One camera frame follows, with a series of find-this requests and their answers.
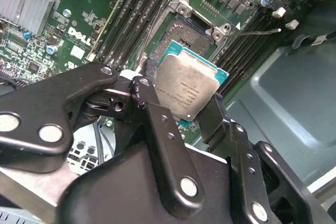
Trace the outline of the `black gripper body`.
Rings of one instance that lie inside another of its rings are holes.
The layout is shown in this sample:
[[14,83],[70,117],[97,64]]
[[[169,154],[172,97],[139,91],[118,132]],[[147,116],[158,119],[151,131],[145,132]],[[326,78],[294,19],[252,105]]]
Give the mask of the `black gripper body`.
[[[243,212],[231,198],[226,162],[188,145],[205,189],[200,212],[186,223],[242,223]],[[57,223],[181,223],[163,207],[148,148],[141,142],[83,174],[61,197]]]

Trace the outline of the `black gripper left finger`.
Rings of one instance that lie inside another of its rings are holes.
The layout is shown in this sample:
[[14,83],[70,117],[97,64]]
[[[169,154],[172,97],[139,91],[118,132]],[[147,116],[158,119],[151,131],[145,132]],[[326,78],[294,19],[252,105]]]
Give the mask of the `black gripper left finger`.
[[98,62],[1,96],[1,193],[41,219],[56,219],[78,178],[66,163],[73,133],[101,115],[122,121],[120,154],[145,143],[167,212],[189,219],[202,209],[204,188],[153,84],[144,77],[121,82]]

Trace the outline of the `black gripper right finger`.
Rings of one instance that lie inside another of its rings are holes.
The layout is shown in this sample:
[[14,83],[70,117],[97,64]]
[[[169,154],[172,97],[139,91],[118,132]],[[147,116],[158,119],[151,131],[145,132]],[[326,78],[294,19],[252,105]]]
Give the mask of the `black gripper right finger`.
[[232,121],[219,94],[198,114],[207,151],[229,166],[230,213],[234,223],[333,223],[278,151],[253,144]]

